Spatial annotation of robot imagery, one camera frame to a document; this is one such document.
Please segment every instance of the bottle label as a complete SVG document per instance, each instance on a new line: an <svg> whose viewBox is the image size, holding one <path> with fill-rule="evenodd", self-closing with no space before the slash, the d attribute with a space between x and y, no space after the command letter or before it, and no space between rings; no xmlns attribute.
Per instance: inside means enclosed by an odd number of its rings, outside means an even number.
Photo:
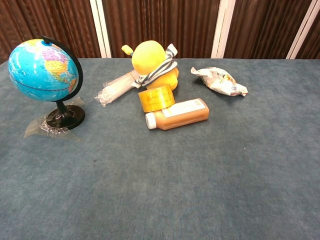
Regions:
<svg viewBox="0 0 320 240"><path fill-rule="evenodd" d="M206 108L205 105L199 99L193 99L173 104L170 107L162 109L162 112L166 118L170 118L204 108Z"/></svg>

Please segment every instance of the brown curtain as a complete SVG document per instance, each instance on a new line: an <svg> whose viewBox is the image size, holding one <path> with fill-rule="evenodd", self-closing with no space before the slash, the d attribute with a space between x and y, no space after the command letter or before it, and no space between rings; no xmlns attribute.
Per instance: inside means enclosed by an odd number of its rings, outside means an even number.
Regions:
<svg viewBox="0 0 320 240"><path fill-rule="evenodd" d="M225 58L285 59L311 0L237 0Z"/></svg>
<svg viewBox="0 0 320 240"><path fill-rule="evenodd" d="M0 61L20 43L54 38L78 58L101 57L89 0L0 0Z"/></svg>
<svg viewBox="0 0 320 240"><path fill-rule="evenodd" d="M112 57L141 42L177 48L178 58L210 58L220 0L102 0Z"/></svg>
<svg viewBox="0 0 320 240"><path fill-rule="evenodd" d="M320 12L315 17L296 59L320 59Z"/></svg>

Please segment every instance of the globe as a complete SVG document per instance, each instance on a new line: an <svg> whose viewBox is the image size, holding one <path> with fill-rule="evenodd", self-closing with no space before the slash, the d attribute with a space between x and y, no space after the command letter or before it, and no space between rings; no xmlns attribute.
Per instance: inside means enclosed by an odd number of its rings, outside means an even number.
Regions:
<svg viewBox="0 0 320 240"><path fill-rule="evenodd" d="M77 57L61 42L40 35L18 45L10 54L8 73L12 83L27 97L55 102L57 108L46 117L55 129L73 129L85 119L84 110L63 101L73 98L83 83Z"/></svg>
<svg viewBox="0 0 320 240"><path fill-rule="evenodd" d="M43 39L18 45L9 56L8 73L24 95L38 101L56 102L65 98L79 80L70 55Z"/></svg>

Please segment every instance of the black globe base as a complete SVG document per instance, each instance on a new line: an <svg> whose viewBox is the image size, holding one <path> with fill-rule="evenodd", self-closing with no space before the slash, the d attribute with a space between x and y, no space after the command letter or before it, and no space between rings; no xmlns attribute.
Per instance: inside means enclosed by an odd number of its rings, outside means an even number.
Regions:
<svg viewBox="0 0 320 240"><path fill-rule="evenodd" d="M65 106L62 101L56 102L57 109L47 116L46 123L56 129L67 128L69 130L79 126L85 119L85 111L76 105Z"/></svg>

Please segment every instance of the striped scarf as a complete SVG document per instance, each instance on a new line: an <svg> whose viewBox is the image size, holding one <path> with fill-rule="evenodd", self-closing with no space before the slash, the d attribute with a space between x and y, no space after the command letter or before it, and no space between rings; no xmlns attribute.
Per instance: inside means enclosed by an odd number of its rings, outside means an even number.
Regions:
<svg viewBox="0 0 320 240"><path fill-rule="evenodd" d="M158 78L160 78L161 76L169 73L178 65L176 61L173 61L173 57L177 55L177 53L177 49L171 43L165 50L166 59L163 61L163 63L157 69L150 72L148 75L139 75L139 78L137 78L134 81L132 86L136 88L139 88L141 86L145 87L157 80Z"/></svg>

